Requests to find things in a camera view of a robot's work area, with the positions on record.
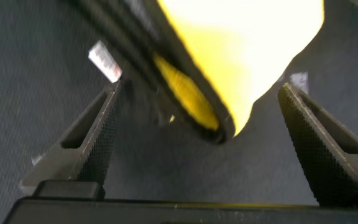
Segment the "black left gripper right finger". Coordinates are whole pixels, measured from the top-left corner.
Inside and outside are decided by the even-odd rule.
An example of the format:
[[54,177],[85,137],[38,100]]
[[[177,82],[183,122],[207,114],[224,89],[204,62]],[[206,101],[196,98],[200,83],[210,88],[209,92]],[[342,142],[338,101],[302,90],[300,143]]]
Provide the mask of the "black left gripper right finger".
[[301,89],[278,102],[303,173],[320,206],[358,207],[358,137]]

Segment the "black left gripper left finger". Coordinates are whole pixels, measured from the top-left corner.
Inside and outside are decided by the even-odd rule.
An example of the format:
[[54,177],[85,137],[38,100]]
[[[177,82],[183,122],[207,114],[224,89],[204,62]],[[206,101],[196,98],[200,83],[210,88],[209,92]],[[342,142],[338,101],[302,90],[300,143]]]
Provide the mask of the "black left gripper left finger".
[[117,134],[122,85],[104,88],[20,181],[29,195],[45,180],[79,180],[104,184]]

